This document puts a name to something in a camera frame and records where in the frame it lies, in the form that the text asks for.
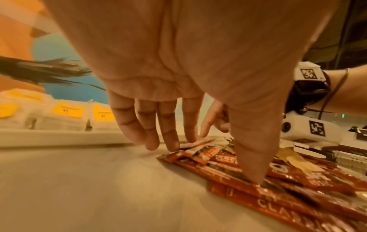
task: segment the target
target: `white device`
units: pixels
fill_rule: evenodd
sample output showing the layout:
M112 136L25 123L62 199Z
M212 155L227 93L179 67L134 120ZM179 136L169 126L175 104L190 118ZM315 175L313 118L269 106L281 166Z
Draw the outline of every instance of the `white device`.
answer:
M337 146L342 142L342 129L331 122L298 115L294 111L283 119L281 139L310 147Z

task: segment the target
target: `white countertop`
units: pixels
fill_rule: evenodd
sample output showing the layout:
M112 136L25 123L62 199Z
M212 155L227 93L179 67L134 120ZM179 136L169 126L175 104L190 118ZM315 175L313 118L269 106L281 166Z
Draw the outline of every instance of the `white countertop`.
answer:
M0 231L291 232L143 147L0 149Z

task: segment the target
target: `wrist-mounted device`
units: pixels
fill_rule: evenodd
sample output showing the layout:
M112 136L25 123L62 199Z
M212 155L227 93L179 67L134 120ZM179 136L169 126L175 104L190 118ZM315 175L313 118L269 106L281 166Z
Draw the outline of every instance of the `wrist-mounted device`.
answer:
M330 91L330 78L319 65L299 62L294 70L294 84L284 113L294 110L298 114L304 114L308 105L322 100Z

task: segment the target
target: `black wrist strap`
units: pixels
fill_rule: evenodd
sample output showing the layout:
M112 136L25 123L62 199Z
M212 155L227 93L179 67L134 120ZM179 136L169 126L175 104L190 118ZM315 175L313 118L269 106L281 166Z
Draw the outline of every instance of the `black wrist strap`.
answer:
M325 107L326 107L326 105L329 103L329 101L335 96L335 94L337 93L337 91L340 89L340 87L342 87L342 85L345 83L345 81L347 80L347 78L348 78L348 76L349 76L349 73L350 73L350 68L346 68L345 69L345 74L344 74L344 76L342 77L342 79L339 81L339 83L337 84L337 86L335 87L335 89L330 93L330 94L328 94L327 96L326 96L326 98L325 98L325 102L324 102L324 104L322 105L322 107L321 107L321 110L320 110L320 113L319 113L319 115L318 115L318 119L319 120L321 120L321 116L322 116L322 113L324 112L324 110L325 110ZM329 86L331 86L331 84L330 84L330 77L323 71L323 73L324 73L324 76L325 76L325 78L326 78L326 82L328 82L329 81Z

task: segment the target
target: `candy wrapper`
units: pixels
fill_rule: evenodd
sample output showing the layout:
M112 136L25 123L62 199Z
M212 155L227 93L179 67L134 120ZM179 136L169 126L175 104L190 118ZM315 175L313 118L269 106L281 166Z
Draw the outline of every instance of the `candy wrapper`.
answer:
M301 231L367 232L367 201L355 194L367 189L366 182L328 161L284 149L256 185L242 174L231 146L198 141L158 159L210 180L211 192Z

